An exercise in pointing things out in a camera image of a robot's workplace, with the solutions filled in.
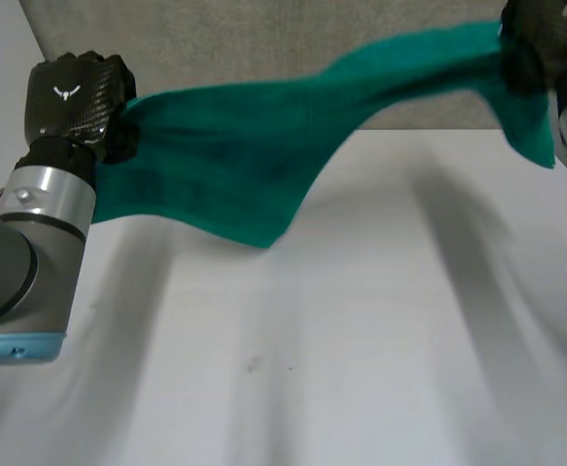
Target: cloth fold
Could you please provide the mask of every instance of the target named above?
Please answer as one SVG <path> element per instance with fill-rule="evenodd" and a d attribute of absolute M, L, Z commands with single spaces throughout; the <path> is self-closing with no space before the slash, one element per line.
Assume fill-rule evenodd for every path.
<path fill-rule="evenodd" d="M 354 129 L 390 105 L 441 92 L 478 92 L 509 144 L 554 163 L 546 96 L 508 93 L 496 22 L 370 44 L 303 79 L 169 91 L 131 101 L 138 154 L 97 170 L 94 222 L 157 215 L 270 247 Z"/>

